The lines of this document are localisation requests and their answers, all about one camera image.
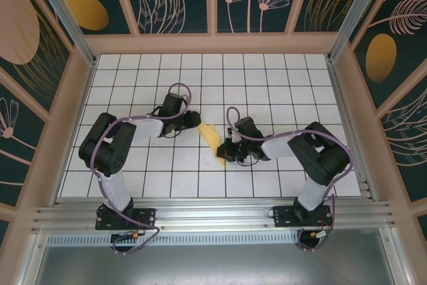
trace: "cable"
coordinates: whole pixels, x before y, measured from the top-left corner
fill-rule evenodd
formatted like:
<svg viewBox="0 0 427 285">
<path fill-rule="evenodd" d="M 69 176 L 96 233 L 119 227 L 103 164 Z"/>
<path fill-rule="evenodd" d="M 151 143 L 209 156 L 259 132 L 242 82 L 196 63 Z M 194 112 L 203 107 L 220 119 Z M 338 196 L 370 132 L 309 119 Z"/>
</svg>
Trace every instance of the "cable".
<svg viewBox="0 0 427 285">
<path fill-rule="evenodd" d="M 177 118 L 177 117 L 179 117 L 180 115 L 182 115 L 182 114 L 184 114 L 187 110 L 188 110 L 188 108 L 189 108 L 189 105 L 190 105 L 190 103 L 191 103 L 191 90 L 190 90 L 190 88 L 187 86 L 187 85 L 185 85 L 185 84 L 183 84 L 183 83 L 174 83 L 173 85 L 171 85 L 170 87 L 169 87 L 169 90 L 167 91 L 167 93 L 170 93 L 171 92 L 171 90 L 172 90 L 172 88 L 173 87 L 175 87 L 175 86 L 183 86 L 187 91 L 188 91 L 188 103 L 187 103 L 187 105 L 185 105 L 185 107 L 179 112 L 179 113 L 177 113 L 176 115 L 173 115 L 173 116 L 167 116 L 167 117 L 160 117 L 160 116 L 155 116 L 155 115 L 139 115 L 139 116 L 133 116 L 133 117 L 123 117 L 123 118 L 119 118 L 119 119 L 117 119 L 117 120 L 115 120 L 115 121 L 113 121 L 109 126 L 108 126 L 108 128 L 103 132 L 103 134 L 101 135 L 101 137 L 99 138 L 99 140 L 98 140 L 98 142 L 96 143 L 96 145 L 95 145 L 95 148 L 93 149 L 93 153 L 92 153 L 92 156 L 91 156 L 91 162 L 90 162 L 90 168 L 91 168 L 91 171 L 93 172 L 93 174 L 97 177 L 97 179 L 98 179 L 98 184 L 99 184 L 99 189 L 101 190 L 101 193 L 102 193 L 102 196 L 104 197 L 104 199 L 105 199 L 105 201 L 109 204 L 109 206 L 110 206 L 110 208 L 112 209 L 112 210 L 114 210 L 116 213 L 117 213 L 117 215 L 119 215 L 120 217 L 122 217 L 123 219 L 125 219 L 125 220 L 127 220 L 128 222 L 131 222 L 132 224 L 135 224 L 136 226 L 139 226 L 139 227 L 144 227 L 144 228 L 147 228 L 147 229 L 150 229 L 150 230 L 155 230 L 155 233 L 153 234 L 153 235 L 151 235 L 146 241 L 144 241 L 141 245 L 138 245 L 138 246 L 136 246 L 136 247 L 133 247 L 132 249 L 130 249 L 130 250 L 128 250 L 127 252 L 119 252 L 116 248 L 115 248 L 115 245 L 117 244 L 117 240 L 113 243 L 113 249 L 114 249 L 114 252 L 115 252 L 115 254 L 117 255 L 117 254 L 119 254 L 119 255 L 126 255 L 126 254 L 132 254 L 132 253 L 135 253 L 135 252 L 137 252 L 138 250 L 140 250 L 140 249 L 142 249 L 150 240 L 152 240 L 153 238 L 155 238 L 159 233 L 160 233 L 160 229 L 157 227 L 157 226 L 151 226 L 151 225 L 149 225 L 149 224 L 144 224 L 144 223 L 141 223 L 141 222 L 138 222 L 138 221 L 136 221 L 136 220 L 134 220 L 134 219 L 132 219 L 132 218 L 130 218 L 130 217 L 127 217 L 125 214 L 123 214 L 122 212 L 120 212 L 116 207 L 115 207 L 115 205 L 112 203 L 112 202 L 110 202 L 110 200 L 109 200 L 109 198 L 108 198 L 108 196 L 107 196 L 107 194 L 105 193 L 105 190 L 104 190 L 104 187 L 103 187 L 103 184 L 102 184 L 102 176 L 101 176 L 101 174 L 95 169 L 95 158 L 96 158 L 96 155 L 97 155 L 97 153 L 98 153 L 98 151 L 99 151 L 99 148 L 100 148 L 100 146 L 101 146 L 101 144 L 102 144 L 102 142 L 104 141 L 104 139 L 107 137 L 107 135 L 108 135 L 108 133 L 114 128 L 114 126 L 116 126 L 118 123 L 120 123 L 120 122 L 122 122 L 122 121 L 133 121 L 133 120 L 141 120 L 141 119 L 149 119 L 149 118 L 153 118 L 153 119 L 158 119 L 158 120 L 171 120 L 171 119 L 174 119 L 174 118 Z"/>
</svg>

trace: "yellow sponge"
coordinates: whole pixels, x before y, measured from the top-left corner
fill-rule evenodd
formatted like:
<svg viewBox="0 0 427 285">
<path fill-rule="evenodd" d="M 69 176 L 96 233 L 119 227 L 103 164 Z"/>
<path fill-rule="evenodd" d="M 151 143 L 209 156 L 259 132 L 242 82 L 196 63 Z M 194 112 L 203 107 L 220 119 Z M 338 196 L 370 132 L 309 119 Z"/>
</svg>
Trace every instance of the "yellow sponge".
<svg viewBox="0 0 427 285">
<path fill-rule="evenodd" d="M 213 154 L 216 156 L 216 150 L 221 145 L 221 136 L 216 132 L 215 125 L 206 125 L 205 123 L 200 123 L 199 130 L 207 144 L 212 149 Z M 222 166 L 226 166 L 225 160 L 218 157 L 217 159 L 220 161 Z"/>
</svg>

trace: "enclosure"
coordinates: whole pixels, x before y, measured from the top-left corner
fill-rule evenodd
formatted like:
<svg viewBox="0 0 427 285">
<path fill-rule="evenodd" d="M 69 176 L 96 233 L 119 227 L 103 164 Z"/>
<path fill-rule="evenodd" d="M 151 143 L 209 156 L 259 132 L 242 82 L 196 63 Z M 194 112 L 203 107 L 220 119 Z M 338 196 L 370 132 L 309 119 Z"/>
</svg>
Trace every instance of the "enclosure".
<svg viewBox="0 0 427 285">
<path fill-rule="evenodd" d="M 427 280 L 425 0 L 0 4 L 2 284 Z M 309 179 L 297 157 L 222 164 L 191 128 L 132 143 L 124 182 L 161 230 L 137 259 L 114 255 L 79 148 L 101 113 L 151 113 L 174 83 L 221 142 L 236 107 L 264 136 L 318 121 L 350 149 L 322 249 L 269 216 Z"/>
</svg>

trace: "yellow oval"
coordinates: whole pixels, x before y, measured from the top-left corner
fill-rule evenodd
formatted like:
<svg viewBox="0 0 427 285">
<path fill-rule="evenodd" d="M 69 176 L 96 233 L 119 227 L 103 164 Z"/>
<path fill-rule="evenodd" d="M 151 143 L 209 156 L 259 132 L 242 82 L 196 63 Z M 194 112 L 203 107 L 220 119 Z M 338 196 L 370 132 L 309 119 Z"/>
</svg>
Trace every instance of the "yellow oval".
<svg viewBox="0 0 427 285">
<path fill-rule="evenodd" d="M 100 30 L 108 25 L 108 12 L 98 0 L 65 0 L 80 27 Z"/>
<path fill-rule="evenodd" d="M 39 39 L 39 20 L 30 0 L 0 0 L 0 57 L 18 65 L 28 63 Z"/>
<path fill-rule="evenodd" d="M 366 53 L 368 77 L 376 83 L 385 80 L 393 69 L 396 54 L 397 48 L 393 38 L 385 33 L 375 36 Z"/>
</svg>

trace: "black mounting plate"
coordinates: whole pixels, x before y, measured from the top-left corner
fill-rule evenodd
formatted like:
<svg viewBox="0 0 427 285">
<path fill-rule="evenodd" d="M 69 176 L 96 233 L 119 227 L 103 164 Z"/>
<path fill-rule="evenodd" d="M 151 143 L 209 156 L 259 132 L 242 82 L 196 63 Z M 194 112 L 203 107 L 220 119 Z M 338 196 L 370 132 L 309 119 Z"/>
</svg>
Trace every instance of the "black mounting plate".
<svg viewBox="0 0 427 285">
<path fill-rule="evenodd" d="M 274 206 L 271 210 L 273 211 L 272 218 L 274 219 L 275 227 L 321 227 L 322 221 L 319 219 L 318 215 L 320 215 L 327 224 L 332 224 L 331 209 L 328 205 L 319 206 L 316 209 L 316 213 L 313 214 L 312 218 L 308 219 L 307 222 L 301 222 L 300 219 L 295 216 L 294 207 L 292 205 Z"/>
<path fill-rule="evenodd" d="M 95 224 L 96 230 L 137 230 L 138 226 L 135 224 L 126 224 L 125 220 L 114 220 L 110 222 L 108 215 L 110 212 L 105 208 L 99 208 L 97 211 L 97 219 Z M 154 208 L 134 208 L 133 220 L 139 220 L 141 223 L 154 226 L 155 223 L 155 209 Z"/>
</svg>

